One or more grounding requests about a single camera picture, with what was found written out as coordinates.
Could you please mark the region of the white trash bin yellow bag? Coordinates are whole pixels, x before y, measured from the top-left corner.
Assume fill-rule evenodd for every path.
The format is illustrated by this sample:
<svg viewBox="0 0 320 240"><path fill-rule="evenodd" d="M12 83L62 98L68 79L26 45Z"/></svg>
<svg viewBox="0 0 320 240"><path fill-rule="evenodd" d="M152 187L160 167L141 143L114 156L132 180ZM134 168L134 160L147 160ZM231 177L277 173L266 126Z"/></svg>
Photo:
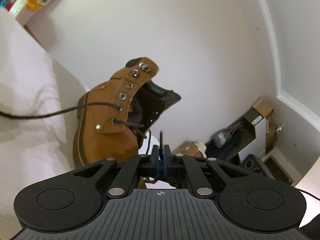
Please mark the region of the white trash bin yellow bag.
<svg viewBox="0 0 320 240"><path fill-rule="evenodd" d="M25 26L35 12L39 11L42 5L38 0L16 0L9 15L11 15L21 26Z"/></svg>

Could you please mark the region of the tan leather boot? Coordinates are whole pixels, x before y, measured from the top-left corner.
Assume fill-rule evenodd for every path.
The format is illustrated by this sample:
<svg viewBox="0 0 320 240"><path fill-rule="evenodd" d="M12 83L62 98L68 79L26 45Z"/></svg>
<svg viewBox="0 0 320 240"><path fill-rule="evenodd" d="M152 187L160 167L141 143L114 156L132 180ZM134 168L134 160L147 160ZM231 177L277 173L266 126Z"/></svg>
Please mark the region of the tan leather boot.
<svg viewBox="0 0 320 240"><path fill-rule="evenodd" d="M80 98L73 146L78 167L106 158L122 163L138 154L151 126L181 99L153 83L158 71L147 57L132 59Z"/></svg>

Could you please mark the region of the cardboard box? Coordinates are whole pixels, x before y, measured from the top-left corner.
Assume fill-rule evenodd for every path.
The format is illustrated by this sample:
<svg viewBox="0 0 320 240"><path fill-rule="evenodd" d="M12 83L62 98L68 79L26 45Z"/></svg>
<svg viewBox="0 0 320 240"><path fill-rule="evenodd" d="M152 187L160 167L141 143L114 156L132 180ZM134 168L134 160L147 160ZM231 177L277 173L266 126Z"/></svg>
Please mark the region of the cardboard box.
<svg viewBox="0 0 320 240"><path fill-rule="evenodd" d="M255 103L253 103L252 107L266 119L273 119L274 107L262 98L259 98Z"/></svg>

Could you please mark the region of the dark brown shoelace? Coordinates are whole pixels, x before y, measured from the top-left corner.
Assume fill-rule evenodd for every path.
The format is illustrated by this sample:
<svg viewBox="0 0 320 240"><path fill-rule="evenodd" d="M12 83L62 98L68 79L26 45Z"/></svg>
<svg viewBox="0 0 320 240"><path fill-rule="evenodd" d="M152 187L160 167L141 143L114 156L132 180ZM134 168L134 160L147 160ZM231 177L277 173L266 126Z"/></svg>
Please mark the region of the dark brown shoelace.
<svg viewBox="0 0 320 240"><path fill-rule="evenodd" d="M4 118L8 118L8 119L12 119L12 120L35 120L35 119L45 119L45 118L49 118L52 116L57 116L57 115L61 115L61 114L66 114L75 110L81 110L81 109L85 109L89 106L107 106L107 107L112 107L114 108L116 111L120 111L122 108L120 105L114 104L114 103L109 103L109 102L91 102L91 103L85 103L83 105L80 106L74 106L74 107L69 107L67 109L62 109L59 111L55 111L52 113L47 113L47 114L38 114L38 115L14 115L11 113L7 113L7 112L3 112L1 111L1 116ZM138 124L132 124L130 122L127 121L120 121L120 124L125 124L125 125L129 125L129 127L132 128L139 128L139 127L143 127L143 125L138 125ZM148 147L146 150L146 153L149 152L150 150L150 145L151 145L151 131L148 130L149 133L149 137L145 137L144 139L148 140ZM148 177L143 177L143 180L145 183L149 183L149 184L155 184L157 181L159 181L158 178L155 178L153 180L150 180L150 178Z"/></svg>

